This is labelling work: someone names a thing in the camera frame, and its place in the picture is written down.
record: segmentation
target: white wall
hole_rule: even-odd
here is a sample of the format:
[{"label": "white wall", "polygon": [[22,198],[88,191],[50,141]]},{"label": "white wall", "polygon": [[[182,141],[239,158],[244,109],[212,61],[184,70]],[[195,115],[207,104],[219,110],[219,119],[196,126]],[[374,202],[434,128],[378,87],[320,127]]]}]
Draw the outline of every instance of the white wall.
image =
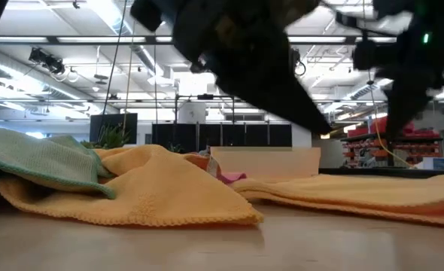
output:
[{"label": "white wall", "polygon": [[312,147],[321,149],[321,161],[319,167],[326,169],[339,168],[344,163],[344,148],[342,142],[337,139],[315,139]]},{"label": "white wall", "polygon": [[414,120],[415,128],[431,128],[441,131],[444,130],[444,115],[440,111],[426,110],[423,112],[422,120]]},{"label": "white wall", "polygon": [[292,146],[293,147],[310,148],[312,146],[311,132],[293,124],[292,125]]},{"label": "white wall", "polygon": [[[41,132],[52,136],[70,135],[78,141],[89,140],[90,124],[77,122],[0,122],[0,127],[18,132]],[[139,123],[137,145],[145,144],[145,134],[152,133],[152,124]]]}]

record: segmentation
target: microfiber cloth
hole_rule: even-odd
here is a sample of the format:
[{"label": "microfiber cloth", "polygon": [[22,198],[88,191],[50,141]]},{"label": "microfiber cloth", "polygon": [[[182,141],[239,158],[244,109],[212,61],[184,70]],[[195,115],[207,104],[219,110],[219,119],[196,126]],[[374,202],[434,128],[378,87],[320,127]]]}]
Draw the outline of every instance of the microfiber cloth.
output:
[{"label": "microfiber cloth", "polygon": [[102,225],[167,227],[187,224],[256,224],[262,215],[208,174],[196,155],[180,155],[158,145],[97,150],[114,178],[105,179],[115,199],[85,193],[41,193],[19,177],[0,178],[0,194],[13,206],[55,218]]},{"label": "microfiber cloth", "polygon": [[111,176],[98,155],[71,136],[36,139],[0,128],[0,177],[2,172],[43,187],[115,197],[111,188],[98,183],[99,176]]},{"label": "microfiber cloth", "polygon": [[246,179],[232,187],[246,199],[444,225],[444,175],[429,179],[332,175],[286,181]]}]

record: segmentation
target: ceiling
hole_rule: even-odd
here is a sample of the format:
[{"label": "ceiling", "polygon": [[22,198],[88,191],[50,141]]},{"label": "ceiling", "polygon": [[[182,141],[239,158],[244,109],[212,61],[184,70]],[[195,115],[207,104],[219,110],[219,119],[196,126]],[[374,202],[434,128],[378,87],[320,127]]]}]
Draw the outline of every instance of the ceiling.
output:
[{"label": "ceiling", "polygon": [[[363,12],[362,0],[331,0],[337,8],[347,12]],[[366,12],[370,15],[372,7],[370,0],[366,1]],[[121,15],[125,1],[122,0],[79,0],[81,8],[75,9],[72,1],[65,0],[11,0],[0,20],[0,36],[114,36],[116,33],[113,28],[107,24],[107,13],[118,13]],[[375,27],[394,33],[403,30],[409,23],[410,17],[402,14],[391,20],[383,20]],[[126,9],[125,27],[131,29],[126,35],[171,35],[171,30],[167,25],[162,25],[155,33],[151,33],[138,23],[134,23],[129,15],[129,7]],[[351,29],[345,29],[334,23],[333,13],[325,8],[318,7],[315,11],[305,16],[301,20],[288,26],[289,35],[358,35],[359,33]],[[33,68],[33,63],[28,60],[33,47],[41,48],[45,53],[52,54],[63,59],[63,64],[67,72],[64,75],[51,75],[48,70],[38,66]],[[368,79],[367,72],[358,72],[352,70],[351,45],[294,45],[303,56],[303,62],[307,66],[307,72],[300,78],[306,89],[312,94],[314,99],[342,99],[353,93],[355,90],[363,87]],[[181,81],[201,81],[208,87],[203,88],[209,93],[218,93],[214,87],[213,78],[191,77],[188,75],[188,63],[177,52],[172,45],[144,45],[149,56],[153,57],[154,62],[170,71],[170,75],[164,75],[171,79],[180,79]],[[36,111],[37,108],[62,107],[67,110],[75,110],[87,115],[99,114],[102,110],[102,104],[97,101],[93,104],[89,102],[77,102],[73,96],[79,99],[104,99],[107,92],[117,94],[118,98],[139,99],[143,102],[125,102],[110,103],[109,111],[117,111],[121,108],[129,108],[129,111],[155,108],[173,108],[175,106],[176,87],[170,84],[164,84],[163,78],[157,77],[157,83],[151,82],[153,77],[146,65],[141,59],[132,52],[129,45],[119,46],[102,45],[98,48],[96,45],[43,45],[43,44],[0,44],[0,63],[3,67],[8,67],[22,72],[24,77],[34,78],[38,82],[46,85],[54,85],[49,89],[49,93],[39,93],[42,97],[49,99],[67,99],[61,103],[54,102],[14,102]],[[108,85],[96,84],[98,79],[95,74],[110,77],[112,64],[114,72],[111,80],[110,90]],[[1,80],[0,86],[5,89],[1,91],[0,99],[40,99],[40,95],[30,93],[30,90],[21,87],[7,87],[10,82]],[[155,103],[155,92],[157,92],[157,103]],[[381,93],[375,93],[376,99],[385,99]],[[360,99],[370,99],[368,95]],[[1,102],[0,108],[6,108],[6,104]],[[332,103],[325,103],[321,110],[330,106]],[[211,103],[211,109],[227,106],[225,102]],[[237,108],[250,108],[242,102],[236,103]],[[371,109],[365,103],[359,105],[341,105],[329,114],[344,114],[360,109]]]}]

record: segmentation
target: desk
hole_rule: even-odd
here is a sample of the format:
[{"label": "desk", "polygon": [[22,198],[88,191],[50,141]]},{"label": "desk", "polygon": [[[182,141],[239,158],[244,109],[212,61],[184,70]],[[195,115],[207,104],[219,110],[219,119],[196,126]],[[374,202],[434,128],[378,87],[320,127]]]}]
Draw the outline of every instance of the desk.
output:
[{"label": "desk", "polygon": [[259,227],[100,227],[0,210],[0,270],[444,270],[444,228],[255,205]]}]

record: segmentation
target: cable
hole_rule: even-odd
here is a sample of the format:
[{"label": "cable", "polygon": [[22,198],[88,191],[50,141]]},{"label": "cable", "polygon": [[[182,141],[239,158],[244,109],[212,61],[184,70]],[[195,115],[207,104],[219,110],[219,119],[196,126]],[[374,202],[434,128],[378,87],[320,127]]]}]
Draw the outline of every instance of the cable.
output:
[{"label": "cable", "polygon": [[[363,0],[363,18],[366,19],[366,0]],[[371,71],[367,70],[367,75],[369,78],[369,82],[372,82],[374,84],[374,81],[371,78]],[[376,134],[378,135],[378,140],[379,140],[379,144],[381,145],[382,149],[385,150],[388,154],[390,154],[393,158],[398,159],[399,161],[403,162],[404,164],[406,164],[410,169],[411,168],[415,168],[412,164],[406,162],[403,158],[398,157],[396,154],[394,154],[392,151],[389,151],[388,148],[386,148],[386,146],[384,144],[382,144],[382,140],[381,140],[381,134],[379,133],[379,125],[378,125],[378,106],[376,105],[376,103],[374,102],[374,93],[373,93],[373,89],[371,89],[371,100],[373,102],[373,108],[374,108],[374,112],[375,112],[375,121],[376,121]]]},{"label": "cable", "polygon": [[381,145],[381,147],[388,153],[390,154],[393,158],[398,159],[399,161],[403,162],[404,164],[406,164],[410,169],[414,169],[415,166],[413,166],[412,164],[406,162],[403,158],[398,157],[396,154],[394,154],[393,152],[389,151],[384,144],[382,144],[382,140],[381,140],[381,134],[379,133],[379,125],[378,125],[378,107],[376,106],[376,104],[374,103],[374,95],[373,95],[373,90],[371,90],[371,100],[373,101],[373,107],[374,107],[374,111],[376,113],[376,133],[378,135],[378,140],[379,140],[379,144]]},{"label": "cable", "polygon": [[[133,34],[132,34],[132,45],[133,45],[133,39],[135,37],[135,20],[133,20],[133,27],[132,27],[132,29],[133,29]],[[133,52],[130,51],[129,76],[128,76],[128,83],[126,84],[125,114],[123,115],[122,136],[125,136],[126,113],[127,113],[127,108],[129,107],[130,77],[132,75],[132,58],[133,58]]]},{"label": "cable", "polygon": [[103,105],[102,119],[101,119],[100,127],[99,127],[99,140],[100,140],[100,135],[102,133],[102,127],[104,125],[103,122],[105,120],[105,112],[107,111],[108,97],[110,96],[111,80],[114,77],[113,75],[114,75],[114,71],[115,71],[115,63],[117,62],[118,48],[120,47],[120,39],[122,38],[122,30],[123,30],[123,24],[125,23],[125,14],[126,14],[126,6],[127,5],[128,5],[128,0],[125,0],[125,4],[123,5],[123,12],[122,12],[122,20],[120,23],[120,29],[118,31],[117,46],[115,47],[114,61],[111,65],[110,79],[108,79],[107,94],[105,95],[105,104]]}]

